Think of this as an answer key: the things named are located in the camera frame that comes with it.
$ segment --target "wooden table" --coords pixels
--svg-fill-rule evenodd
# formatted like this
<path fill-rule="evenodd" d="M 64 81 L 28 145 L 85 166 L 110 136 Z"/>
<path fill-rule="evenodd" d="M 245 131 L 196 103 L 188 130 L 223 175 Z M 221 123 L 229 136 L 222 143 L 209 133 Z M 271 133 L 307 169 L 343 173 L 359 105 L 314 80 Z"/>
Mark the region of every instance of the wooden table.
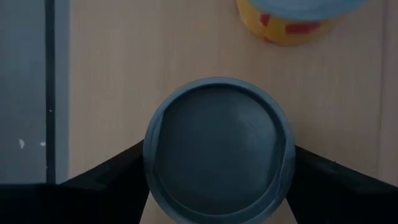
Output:
<path fill-rule="evenodd" d="M 254 37 L 232 0 L 72 0 L 68 177 L 140 141 L 176 88 L 217 76 L 268 92 L 297 145 L 398 185 L 397 26 L 397 1 L 369 0 L 322 40 L 284 48 Z M 152 197 L 146 207 L 142 223 L 172 222 Z M 289 206 L 268 222 L 294 222 Z"/>

